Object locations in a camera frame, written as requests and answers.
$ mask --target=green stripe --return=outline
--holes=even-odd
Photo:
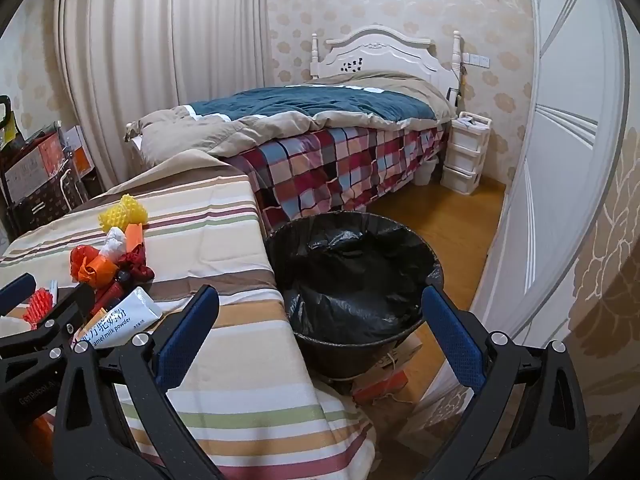
[[[122,403],[122,411],[129,418],[140,420],[133,404]],[[247,430],[249,428],[272,428],[275,426],[290,426],[300,422],[312,420],[359,420],[359,413],[350,413],[340,410],[338,412],[322,411],[317,404],[300,406],[298,408],[286,408],[270,412],[256,413],[185,413],[178,412],[178,416],[188,428],[207,428],[210,430]]]
[[[152,238],[154,236],[162,236],[162,235],[167,235],[167,234],[173,234],[173,233],[178,233],[178,232],[183,232],[183,231],[191,231],[194,229],[199,229],[201,227],[204,226],[215,226],[215,225],[225,225],[225,224],[233,224],[235,222],[241,222],[247,219],[251,219],[254,220],[257,217],[257,214],[245,214],[242,216],[236,216],[236,217],[232,217],[232,218],[223,218],[223,219],[219,219],[219,220],[215,220],[215,219],[206,219],[202,222],[197,222],[195,224],[188,224],[188,225],[184,225],[184,224],[176,224],[174,226],[168,227],[168,228],[158,228],[158,229],[149,229],[147,231],[145,231],[145,238]],[[104,238],[104,234],[101,234],[100,236],[98,236],[97,238]],[[91,245],[92,240],[87,240],[85,242],[82,242],[83,245]],[[12,265],[16,265],[16,264],[21,264],[24,262],[28,262],[30,260],[34,260],[36,258],[41,258],[43,256],[53,256],[54,254],[58,254],[58,253],[66,253],[69,250],[69,246],[66,247],[60,247],[57,248],[53,251],[48,251],[48,252],[41,252],[41,253],[35,253],[35,254],[31,254],[28,256],[25,256],[24,258],[22,258],[21,260],[15,260],[12,262],[8,262],[8,263],[4,263],[3,261],[0,260],[0,268],[1,267],[9,267]]]

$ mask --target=beige curtain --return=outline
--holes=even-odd
[[[56,0],[58,62],[101,179],[132,176],[125,125],[272,84],[266,0]]]

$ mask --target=metal bolt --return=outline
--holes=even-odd
[[[566,351],[566,346],[564,346],[564,343],[562,341],[553,341],[551,343],[551,348],[553,348],[559,354]]]
[[[133,339],[131,341],[133,343],[133,346],[144,346],[149,341],[149,334],[141,332],[133,336]]]
[[[76,343],[76,346],[74,346],[74,352],[76,352],[77,354],[81,354],[83,352],[86,352],[88,348],[89,343],[87,341],[78,341]]]
[[[502,332],[494,332],[491,334],[491,341],[497,345],[504,346],[509,342],[509,338]]]

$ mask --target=yellow spiky toy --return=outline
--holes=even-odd
[[[129,224],[146,224],[149,215],[131,195],[124,195],[120,201],[98,215],[100,228],[109,232],[112,227],[118,227],[123,232]]]

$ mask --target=black trash can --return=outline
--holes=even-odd
[[[409,228],[369,213],[300,218],[272,233],[267,254],[306,364],[327,378],[366,372],[422,323],[440,261]]]

